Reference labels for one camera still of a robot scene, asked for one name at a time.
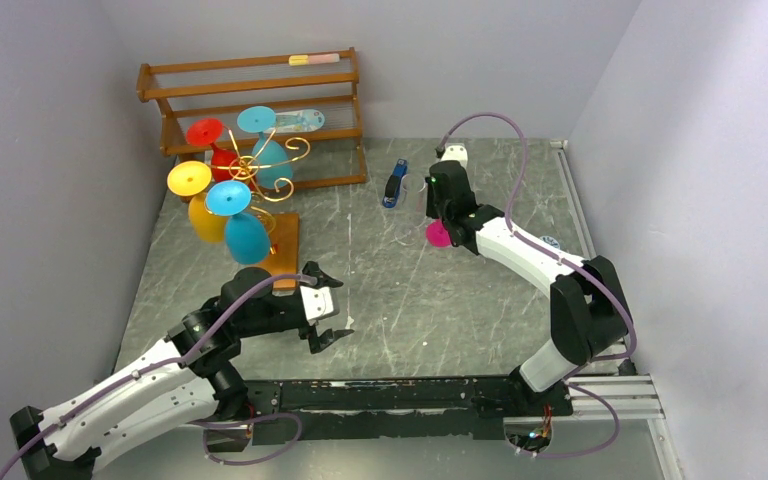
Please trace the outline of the clear wine glass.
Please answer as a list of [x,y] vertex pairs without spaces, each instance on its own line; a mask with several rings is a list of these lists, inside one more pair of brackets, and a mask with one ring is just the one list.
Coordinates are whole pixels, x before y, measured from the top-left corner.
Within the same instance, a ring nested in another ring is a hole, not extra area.
[[427,184],[422,174],[406,174],[400,185],[400,207],[409,212],[422,214],[425,208],[426,187]]

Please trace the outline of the pink wine glass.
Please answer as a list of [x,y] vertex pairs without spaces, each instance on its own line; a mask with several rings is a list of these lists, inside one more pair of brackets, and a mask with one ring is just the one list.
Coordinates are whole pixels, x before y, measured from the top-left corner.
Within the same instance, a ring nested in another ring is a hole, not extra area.
[[452,245],[450,236],[439,219],[432,221],[425,229],[427,242],[436,248],[447,248]]

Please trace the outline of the blue wine glass front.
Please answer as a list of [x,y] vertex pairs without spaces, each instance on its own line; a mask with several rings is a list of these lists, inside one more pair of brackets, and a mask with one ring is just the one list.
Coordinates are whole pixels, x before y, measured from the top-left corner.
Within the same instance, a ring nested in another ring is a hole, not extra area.
[[263,261],[271,249],[269,235],[261,221],[246,212],[251,201],[250,188],[237,180],[214,184],[206,197],[207,209],[227,219],[224,241],[231,257],[242,265]]

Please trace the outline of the yellow wine glass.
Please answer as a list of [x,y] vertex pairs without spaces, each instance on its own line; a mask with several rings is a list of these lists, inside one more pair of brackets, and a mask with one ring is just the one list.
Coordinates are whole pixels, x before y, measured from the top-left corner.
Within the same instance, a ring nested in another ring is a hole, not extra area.
[[188,218],[198,238],[207,243],[222,243],[227,218],[212,213],[206,206],[212,182],[211,168],[194,160],[179,163],[167,176],[168,189],[189,201]]

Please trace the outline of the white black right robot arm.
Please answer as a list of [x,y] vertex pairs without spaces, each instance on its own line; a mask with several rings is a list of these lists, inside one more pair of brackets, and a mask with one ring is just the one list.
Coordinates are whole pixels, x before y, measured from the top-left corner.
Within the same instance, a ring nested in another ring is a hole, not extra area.
[[608,259],[568,255],[517,227],[502,210],[478,203],[457,161],[433,164],[426,184],[426,213],[452,245],[507,267],[550,301],[549,339],[511,374],[516,411],[536,413],[556,383],[630,337],[631,315]]

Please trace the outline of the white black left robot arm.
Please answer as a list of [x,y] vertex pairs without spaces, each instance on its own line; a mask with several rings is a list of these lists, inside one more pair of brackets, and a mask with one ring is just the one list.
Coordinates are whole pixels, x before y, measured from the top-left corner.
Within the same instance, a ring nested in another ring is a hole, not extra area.
[[107,379],[54,407],[15,412],[10,425],[17,451],[0,479],[16,464],[30,479],[89,479],[181,425],[220,429],[274,420],[252,403],[232,364],[243,339],[294,330],[316,354],[351,333],[317,329],[337,314],[333,291],[342,281],[315,261],[289,274],[292,292],[275,294],[282,278],[259,267],[239,270],[217,296]]

